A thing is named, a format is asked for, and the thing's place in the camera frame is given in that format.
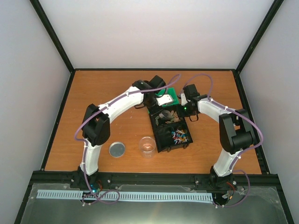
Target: wooden surface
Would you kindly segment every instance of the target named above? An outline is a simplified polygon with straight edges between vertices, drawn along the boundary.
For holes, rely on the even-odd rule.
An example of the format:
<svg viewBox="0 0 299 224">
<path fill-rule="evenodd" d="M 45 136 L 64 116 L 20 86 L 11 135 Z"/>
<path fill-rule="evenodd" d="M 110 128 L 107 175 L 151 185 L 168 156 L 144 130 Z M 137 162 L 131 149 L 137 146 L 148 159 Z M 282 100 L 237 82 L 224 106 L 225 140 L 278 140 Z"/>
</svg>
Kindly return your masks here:
<svg viewBox="0 0 299 224">
<path fill-rule="evenodd" d="M 82 123 L 88 105 L 99 105 L 120 95 L 136 80 L 150 80 L 159 75 L 166 82 L 181 73 L 182 77 L 174 85 L 178 93 L 184 83 L 197 71 L 77 71 L 71 85 L 59 127 L 53 142 L 45 170 L 73 171 L 82 159 L 83 143 L 74 140 L 76 129 Z M 241 102 L 230 71 L 207 71 L 214 79 L 212 97 L 229 107 L 240 109 Z M 197 77 L 193 83 L 201 94 L 208 92 L 210 81 L 207 77 Z M 148 172 L 148 173 L 209 173 L 217 161 L 221 144 L 219 125 L 204 114 L 199 121 L 186 119 L 193 143 L 186 149 L 156 153 L 153 158 L 141 157 L 138 142 L 144 136 L 153 137 L 146 108 L 131 108 L 111 124 L 111 136 L 100 153 L 100 172 Z M 112 142 L 121 141 L 126 146 L 125 154 L 114 158 L 108 148 Z M 242 155 L 235 169 L 242 168 L 248 174 L 260 174 L 254 150 Z"/>
</svg>

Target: white enclosure wall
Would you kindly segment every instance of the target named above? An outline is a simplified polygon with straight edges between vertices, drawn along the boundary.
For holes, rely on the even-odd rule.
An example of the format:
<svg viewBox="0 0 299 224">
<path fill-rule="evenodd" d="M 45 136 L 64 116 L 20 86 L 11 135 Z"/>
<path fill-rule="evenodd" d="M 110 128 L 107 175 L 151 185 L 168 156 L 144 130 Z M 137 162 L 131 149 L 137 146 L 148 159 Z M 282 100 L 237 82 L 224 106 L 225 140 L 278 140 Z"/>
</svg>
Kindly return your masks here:
<svg viewBox="0 0 299 224">
<path fill-rule="evenodd" d="M 0 3 L 0 223 L 39 170 L 69 72 L 29 0 Z"/>
<path fill-rule="evenodd" d="M 273 0 L 40 0 L 75 68 L 235 69 Z"/>
<path fill-rule="evenodd" d="M 299 223 L 299 1 L 284 1 L 241 73 L 261 127 L 272 173 L 278 173 Z"/>
</svg>

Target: black frame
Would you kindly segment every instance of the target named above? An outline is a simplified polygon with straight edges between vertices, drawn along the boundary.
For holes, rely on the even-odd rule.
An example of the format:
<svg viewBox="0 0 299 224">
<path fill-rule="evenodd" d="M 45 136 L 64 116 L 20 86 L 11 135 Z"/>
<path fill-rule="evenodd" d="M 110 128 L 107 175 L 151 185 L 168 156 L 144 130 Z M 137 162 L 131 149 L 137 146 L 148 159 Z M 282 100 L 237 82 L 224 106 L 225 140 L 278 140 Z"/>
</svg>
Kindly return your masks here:
<svg viewBox="0 0 299 224">
<path fill-rule="evenodd" d="M 75 171 L 73 172 L 49 172 L 49 171 L 44 171 L 44 168 L 46 166 L 47 159 L 50 154 L 50 150 L 55 138 L 55 134 L 59 125 L 59 121 L 61 119 L 63 109 L 65 102 L 67 100 L 72 81 L 74 79 L 75 73 L 78 70 L 172 70 L 172 71 L 177 71 L 177 70 L 188 70 L 188 71 L 232 71 L 235 79 L 235 84 L 238 89 L 238 93 L 240 96 L 240 100 L 242 103 L 242 106 L 244 109 L 248 111 L 249 118 L 253 121 L 253 116 L 246 98 L 246 94 L 244 91 L 244 87 L 242 85 L 242 81 L 240 78 L 240 73 L 245 67 L 246 62 L 249 60 L 250 56 L 252 55 L 254 49 L 258 45 L 259 41 L 261 40 L 263 34 L 265 33 L 267 27 L 269 26 L 270 22 L 274 18 L 276 12 L 279 10 L 280 6 L 282 5 L 284 0 L 274 0 L 268 13 L 266 14 L 263 22 L 261 23 L 258 31 L 256 32 L 254 38 L 252 39 L 250 45 L 248 46 L 244 56 L 242 57 L 239 65 L 237 66 L 236 69 L 111 69 L 111 68 L 106 68 L 106 69 L 75 69 L 73 68 L 62 44 L 60 43 L 45 11 L 42 8 L 42 5 L 40 4 L 39 0 L 30 0 L 32 6 L 34 7 L 36 13 L 38 14 L 41 22 L 43 23 L 45 29 L 47 30 L 50 38 L 52 39 L 55 47 L 57 48 L 61 58 L 63 59 L 66 67 L 68 68 L 70 72 L 70 78 L 69 82 L 67 84 L 64 97 L 61 103 L 61 106 L 59 108 L 59 112 L 57 115 L 56 122 L 53 127 L 53 131 L 49 140 L 48 147 L 46 149 L 45 157 L 43 159 L 43 163 L 41 166 L 40 171 L 34 171 L 32 174 L 32 177 L 30 179 L 30 182 L 28 184 L 28 188 L 26 190 L 23 202 L 20 206 L 18 215 L 15 220 L 15 224 L 21 223 L 21 218 L 24 213 L 24 210 L 26 208 L 26 204 L 28 201 L 28 197 L 30 195 L 32 185 L 34 183 L 69 183 L 72 184 L 71 179 L 73 178 L 73 175 Z M 255 130 L 255 135 L 256 135 L 256 141 L 259 141 L 259 137 L 257 134 L 257 131 Z M 283 206 L 286 218 L 288 223 L 294 223 L 288 204 L 286 202 L 285 195 L 283 193 L 279 178 L 277 175 L 270 174 L 270 170 L 263 152 L 262 146 L 258 147 L 255 149 L 256 155 L 258 158 L 258 162 L 260 165 L 260 169 L 262 174 L 261 175 L 249 175 L 250 178 L 250 184 L 252 186 L 274 186 L 277 188 L 278 195 L 281 201 L 281 204 Z M 103 187 L 104 188 L 115 188 L 116 186 L 122 185 L 122 184 L 143 184 L 143 185 L 183 185 L 183 186 L 188 186 L 197 190 L 207 190 L 208 192 L 216 192 L 215 190 L 208 188 L 205 184 L 195 184 L 195 180 L 204 180 L 208 178 L 209 174 L 141 174 L 141 173 L 99 173 L 99 175 L 103 178 Z M 237 181 L 238 184 L 240 185 L 247 185 L 247 180 L 243 175 L 235 175 L 235 180 Z"/>
</svg>

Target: black box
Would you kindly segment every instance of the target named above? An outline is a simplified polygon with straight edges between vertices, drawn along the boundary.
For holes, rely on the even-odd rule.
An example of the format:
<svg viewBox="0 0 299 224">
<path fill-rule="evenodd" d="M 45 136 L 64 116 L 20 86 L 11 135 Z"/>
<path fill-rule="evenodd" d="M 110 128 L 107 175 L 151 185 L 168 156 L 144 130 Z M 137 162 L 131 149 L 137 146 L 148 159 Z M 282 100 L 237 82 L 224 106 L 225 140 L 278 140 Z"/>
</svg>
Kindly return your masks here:
<svg viewBox="0 0 299 224">
<path fill-rule="evenodd" d="M 170 105 L 163 107 L 164 110 L 168 111 L 178 111 L 178 106 L 180 105 Z M 157 150 L 158 152 L 170 152 L 176 148 L 186 148 L 189 146 L 190 143 L 193 142 L 191 134 L 188 129 L 188 125 L 185 121 L 185 118 L 180 118 L 179 122 L 166 124 L 166 120 L 158 119 L 158 125 L 156 124 L 156 116 L 158 114 L 149 115 L 151 126 L 153 128 L 153 133 L 156 140 Z M 185 143 L 175 144 L 174 139 L 172 138 L 172 133 L 175 132 L 177 129 L 185 130 L 185 135 L 187 136 L 188 141 Z"/>
</svg>

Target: glass cup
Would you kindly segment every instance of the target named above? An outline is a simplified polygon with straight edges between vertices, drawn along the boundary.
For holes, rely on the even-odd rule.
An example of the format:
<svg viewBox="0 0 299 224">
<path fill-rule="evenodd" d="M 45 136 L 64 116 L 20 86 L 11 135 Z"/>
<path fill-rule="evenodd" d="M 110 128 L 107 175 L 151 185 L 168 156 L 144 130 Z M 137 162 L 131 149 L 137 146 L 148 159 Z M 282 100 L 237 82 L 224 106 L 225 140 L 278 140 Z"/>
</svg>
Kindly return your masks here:
<svg viewBox="0 0 299 224">
<path fill-rule="evenodd" d="M 144 158 L 151 158 L 156 151 L 156 142 L 151 137 L 143 137 L 139 142 L 139 149 Z"/>
</svg>

